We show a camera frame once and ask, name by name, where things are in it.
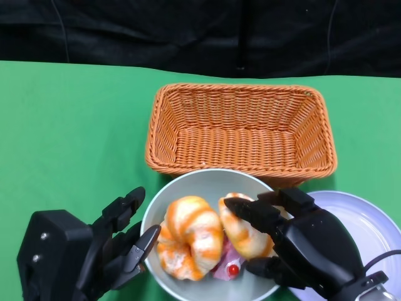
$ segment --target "pastry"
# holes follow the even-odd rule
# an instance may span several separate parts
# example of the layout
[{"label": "pastry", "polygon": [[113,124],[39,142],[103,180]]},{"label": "pastry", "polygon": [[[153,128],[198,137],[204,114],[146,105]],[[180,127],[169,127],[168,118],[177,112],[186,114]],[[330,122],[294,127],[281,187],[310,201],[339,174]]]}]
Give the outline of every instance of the pastry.
[{"label": "pastry", "polygon": [[243,198],[254,201],[242,193],[229,193],[219,200],[220,219],[226,235],[237,252],[249,260],[256,257],[267,257],[272,248],[273,241],[266,233],[254,229],[250,223],[237,218],[224,204],[225,198]]},{"label": "pastry", "polygon": [[168,274],[198,281],[219,263],[223,229],[218,214],[204,199],[186,196],[174,201],[161,227],[157,253]]}]

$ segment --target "bowl rim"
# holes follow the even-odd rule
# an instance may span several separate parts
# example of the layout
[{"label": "bowl rim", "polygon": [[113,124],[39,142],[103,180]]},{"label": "bowl rim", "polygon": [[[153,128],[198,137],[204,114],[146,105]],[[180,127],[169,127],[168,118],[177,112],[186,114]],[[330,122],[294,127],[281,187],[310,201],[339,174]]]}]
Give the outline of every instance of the bowl rim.
[{"label": "bowl rim", "polygon": [[[167,187],[169,187],[169,186],[172,185],[173,183],[177,182],[178,180],[182,179],[183,177],[187,177],[187,176],[190,176],[190,175],[192,175],[192,174],[197,174],[198,172],[209,172],[209,171],[226,171],[226,172],[232,172],[232,173],[235,173],[235,174],[241,174],[241,175],[243,175],[243,176],[246,176],[246,177],[248,177],[248,178],[250,178],[250,179],[253,179],[253,180],[255,180],[256,182],[262,184],[266,189],[268,189],[268,190],[270,190],[270,191],[273,191],[273,189],[272,189],[270,186],[268,186],[266,183],[260,181],[259,179],[256,179],[256,178],[253,177],[253,176],[250,176],[249,174],[246,174],[246,173],[244,173],[244,172],[241,172],[241,171],[234,171],[234,170],[232,170],[232,169],[224,169],[224,168],[210,168],[210,169],[201,169],[201,170],[198,170],[198,171],[192,171],[192,172],[189,172],[189,173],[187,173],[187,174],[184,174],[184,175],[182,175],[182,176],[180,176],[180,177],[177,177],[177,178],[175,178],[173,181],[170,181],[168,184],[166,184],[166,185],[154,196],[154,198],[151,200],[151,202],[150,202],[149,205],[147,206],[146,211],[145,211],[145,214],[143,215],[142,221],[145,221],[145,220],[146,220],[146,217],[147,217],[147,215],[148,215],[148,212],[149,212],[149,210],[150,210],[150,207],[153,205],[153,203],[154,203],[155,200],[158,198],[158,196],[159,196],[160,194],[162,194],[162,192],[163,192],[165,189],[167,189]],[[145,224],[145,223],[142,222],[141,227],[140,227],[140,234],[141,234],[141,235],[143,235],[143,233],[145,232],[145,226],[144,226],[144,224]],[[171,296],[173,296],[173,297],[176,298],[177,300],[180,300],[180,301],[188,301],[188,299],[183,298],[183,297],[181,297],[180,295],[176,294],[175,292],[171,291],[171,289],[170,289],[168,286],[166,286],[166,285],[163,283],[163,281],[161,281],[161,279],[154,273],[154,271],[153,271],[153,269],[152,269],[152,267],[151,267],[151,265],[150,265],[150,263],[149,263],[148,258],[145,259],[145,264],[146,264],[146,267],[147,267],[148,271],[152,274],[152,276],[154,277],[154,279],[156,280],[156,282],[157,282],[167,293],[169,293]],[[253,299],[253,300],[251,300],[251,301],[262,301],[262,300],[268,298],[269,296],[271,296],[275,291],[277,291],[278,288],[279,288],[279,285],[276,284],[273,288],[271,288],[271,289],[270,289],[268,292],[266,292],[264,295],[262,295],[262,296],[260,296],[260,297],[258,297],[258,298],[255,298],[255,299]]]}]

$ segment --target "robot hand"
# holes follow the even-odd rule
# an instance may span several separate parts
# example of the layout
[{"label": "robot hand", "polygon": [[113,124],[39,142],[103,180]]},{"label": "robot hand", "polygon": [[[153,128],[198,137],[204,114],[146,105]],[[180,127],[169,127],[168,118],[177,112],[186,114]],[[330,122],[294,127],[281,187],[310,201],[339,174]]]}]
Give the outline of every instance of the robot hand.
[{"label": "robot hand", "polygon": [[[367,269],[349,232],[308,194],[297,188],[282,189],[260,194],[254,202],[229,198],[225,204],[273,239],[277,256],[250,260],[249,272],[286,287],[311,287],[331,301],[396,300],[382,287],[388,280],[384,272],[366,276]],[[274,206],[284,207],[294,218],[283,218]]]},{"label": "robot hand", "polygon": [[17,258],[24,300],[95,301],[142,273],[160,226],[141,237],[140,222],[121,231],[144,199],[138,187],[90,225],[65,210],[35,212]]}]

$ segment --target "screw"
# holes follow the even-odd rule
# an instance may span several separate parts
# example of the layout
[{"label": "screw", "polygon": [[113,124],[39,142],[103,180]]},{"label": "screw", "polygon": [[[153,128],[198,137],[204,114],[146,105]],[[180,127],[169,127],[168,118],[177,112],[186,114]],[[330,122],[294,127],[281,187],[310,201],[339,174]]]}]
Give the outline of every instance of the screw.
[{"label": "screw", "polygon": [[47,234],[46,232],[43,232],[42,235],[40,236],[41,240],[46,240],[49,237],[49,234]]},{"label": "screw", "polygon": [[35,262],[35,263],[38,262],[39,259],[40,259],[39,255],[33,255],[33,257],[32,257],[32,261]]}]

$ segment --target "pink wrapper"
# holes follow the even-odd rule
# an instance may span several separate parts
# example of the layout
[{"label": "pink wrapper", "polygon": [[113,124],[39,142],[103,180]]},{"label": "pink wrapper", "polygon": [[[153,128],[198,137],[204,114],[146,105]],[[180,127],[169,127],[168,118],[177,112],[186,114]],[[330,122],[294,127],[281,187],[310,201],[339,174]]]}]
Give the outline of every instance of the pink wrapper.
[{"label": "pink wrapper", "polygon": [[220,262],[212,270],[213,277],[225,281],[232,280],[236,278],[237,275],[232,276],[229,274],[229,266],[236,265],[238,269],[241,270],[241,265],[244,262],[245,259],[240,254],[238,254],[232,243],[225,236],[223,242],[223,256]]}]

